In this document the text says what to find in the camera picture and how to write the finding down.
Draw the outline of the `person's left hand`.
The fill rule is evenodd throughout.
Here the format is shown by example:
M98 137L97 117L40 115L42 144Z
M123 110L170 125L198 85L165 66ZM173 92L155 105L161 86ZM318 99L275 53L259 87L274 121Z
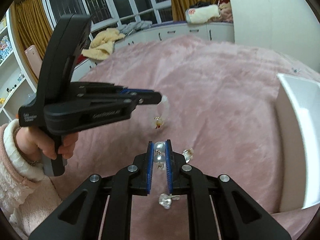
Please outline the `person's left hand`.
M64 159L73 156L79 133L66 135L62 145L55 149L55 142L37 127L22 127L15 136L16 147L29 161L40 161L43 153L48 158L55 160L58 155Z

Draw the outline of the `pink fleece sleeve forearm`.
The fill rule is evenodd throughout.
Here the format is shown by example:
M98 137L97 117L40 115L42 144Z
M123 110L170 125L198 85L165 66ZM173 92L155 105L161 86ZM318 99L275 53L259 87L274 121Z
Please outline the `pink fleece sleeve forearm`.
M22 239L29 235L61 204L42 165L30 165L18 151L14 136L18 120L1 126L1 210Z

